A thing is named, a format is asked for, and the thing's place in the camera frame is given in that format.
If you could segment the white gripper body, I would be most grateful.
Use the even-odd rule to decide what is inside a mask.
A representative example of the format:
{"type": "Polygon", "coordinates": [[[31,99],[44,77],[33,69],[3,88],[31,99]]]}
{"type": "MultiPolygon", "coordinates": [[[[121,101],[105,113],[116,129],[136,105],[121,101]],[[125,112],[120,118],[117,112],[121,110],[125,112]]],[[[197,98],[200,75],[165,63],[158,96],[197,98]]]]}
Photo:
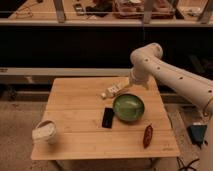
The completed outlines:
{"type": "Polygon", "coordinates": [[[146,71],[132,68],[129,74],[129,82],[131,85],[141,85],[145,89],[148,88],[149,74],[146,71]]]}

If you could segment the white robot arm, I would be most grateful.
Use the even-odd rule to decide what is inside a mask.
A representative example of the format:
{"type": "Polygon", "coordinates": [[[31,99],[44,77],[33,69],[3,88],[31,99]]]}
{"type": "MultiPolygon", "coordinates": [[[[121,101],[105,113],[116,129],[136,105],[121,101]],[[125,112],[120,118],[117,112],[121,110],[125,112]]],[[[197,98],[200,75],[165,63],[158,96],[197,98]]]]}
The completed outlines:
{"type": "Polygon", "coordinates": [[[200,153],[199,171],[213,171],[213,81],[180,69],[161,60],[163,49],[151,43],[135,49],[129,79],[132,84],[146,85],[152,75],[161,83],[190,101],[209,118],[200,153]]]}

